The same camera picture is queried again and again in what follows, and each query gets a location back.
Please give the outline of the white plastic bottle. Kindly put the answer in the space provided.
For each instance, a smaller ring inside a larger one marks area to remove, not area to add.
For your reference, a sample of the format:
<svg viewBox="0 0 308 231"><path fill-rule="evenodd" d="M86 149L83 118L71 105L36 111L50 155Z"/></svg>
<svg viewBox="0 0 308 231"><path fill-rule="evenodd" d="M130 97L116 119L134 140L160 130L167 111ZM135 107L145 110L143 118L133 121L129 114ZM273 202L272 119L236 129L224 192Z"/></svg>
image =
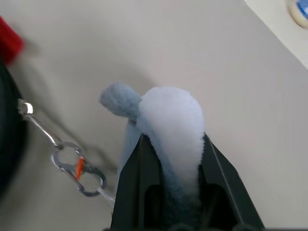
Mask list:
<svg viewBox="0 0 308 231"><path fill-rule="evenodd" d="M300 27L308 29L308 0L287 0L287 10Z"/></svg>

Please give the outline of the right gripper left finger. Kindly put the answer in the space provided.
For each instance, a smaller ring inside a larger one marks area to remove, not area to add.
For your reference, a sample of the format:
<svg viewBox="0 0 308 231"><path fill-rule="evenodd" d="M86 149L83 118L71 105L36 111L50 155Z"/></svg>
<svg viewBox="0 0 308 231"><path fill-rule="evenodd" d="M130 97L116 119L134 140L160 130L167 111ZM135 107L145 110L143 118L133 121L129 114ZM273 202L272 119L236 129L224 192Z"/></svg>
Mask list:
<svg viewBox="0 0 308 231"><path fill-rule="evenodd" d="M160 161L150 139L141 135L120 173L110 228L162 228L163 192Z"/></svg>

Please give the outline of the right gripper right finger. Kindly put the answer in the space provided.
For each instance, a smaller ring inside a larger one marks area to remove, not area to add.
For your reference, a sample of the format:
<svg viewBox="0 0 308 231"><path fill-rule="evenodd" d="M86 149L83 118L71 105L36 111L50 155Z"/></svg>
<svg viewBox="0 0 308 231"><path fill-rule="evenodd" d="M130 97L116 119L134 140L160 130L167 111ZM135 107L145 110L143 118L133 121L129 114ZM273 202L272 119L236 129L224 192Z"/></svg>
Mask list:
<svg viewBox="0 0 308 231"><path fill-rule="evenodd" d="M207 135L199 166L203 229L263 229L265 226L232 163Z"/></svg>

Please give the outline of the silver figure-eight clip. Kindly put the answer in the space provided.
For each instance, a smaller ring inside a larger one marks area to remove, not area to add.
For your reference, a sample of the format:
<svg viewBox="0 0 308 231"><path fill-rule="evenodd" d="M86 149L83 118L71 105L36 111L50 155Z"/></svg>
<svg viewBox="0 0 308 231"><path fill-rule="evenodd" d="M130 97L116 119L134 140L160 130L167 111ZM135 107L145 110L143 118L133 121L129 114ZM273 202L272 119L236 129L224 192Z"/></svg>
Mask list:
<svg viewBox="0 0 308 231"><path fill-rule="evenodd" d="M65 148L71 148L78 155L79 159L76 164L67 164L60 161L60 152ZM64 172L75 184L79 192L86 197L95 197L100 194L99 189L104 189L106 186L105 175L96 168L89 160L85 158L81 148L72 142L64 142L61 149L56 150L51 154L51 162L62 172ZM100 180L98 189L90 192L80 183L79 179L84 173L95 175Z"/></svg>

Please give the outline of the blue grey plush toy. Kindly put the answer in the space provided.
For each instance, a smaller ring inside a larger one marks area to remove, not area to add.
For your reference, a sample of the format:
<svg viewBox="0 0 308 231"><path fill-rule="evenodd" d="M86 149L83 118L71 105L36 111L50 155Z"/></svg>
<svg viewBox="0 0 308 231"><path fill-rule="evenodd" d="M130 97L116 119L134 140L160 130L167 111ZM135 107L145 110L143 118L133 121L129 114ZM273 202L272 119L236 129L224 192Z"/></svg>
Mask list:
<svg viewBox="0 0 308 231"><path fill-rule="evenodd" d="M186 90L154 87L144 95L123 83L104 89L100 103L127 118L123 169L141 135L156 152L164 177L162 224L197 228L201 220L199 166L204 151L205 120L198 101Z"/></svg>

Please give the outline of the black pouch bag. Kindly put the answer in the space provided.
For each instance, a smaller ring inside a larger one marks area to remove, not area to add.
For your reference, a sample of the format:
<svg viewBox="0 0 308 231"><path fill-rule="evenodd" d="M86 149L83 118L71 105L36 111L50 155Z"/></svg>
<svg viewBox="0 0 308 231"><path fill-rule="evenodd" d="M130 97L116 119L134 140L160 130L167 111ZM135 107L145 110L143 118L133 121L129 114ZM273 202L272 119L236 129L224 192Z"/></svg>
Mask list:
<svg viewBox="0 0 308 231"><path fill-rule="evenodd" d="M26 153L28 122L17 109L28 87L23 82L19 56L24 48L21 36L0 15L0 218L11 213L11 187Z"/></svg>

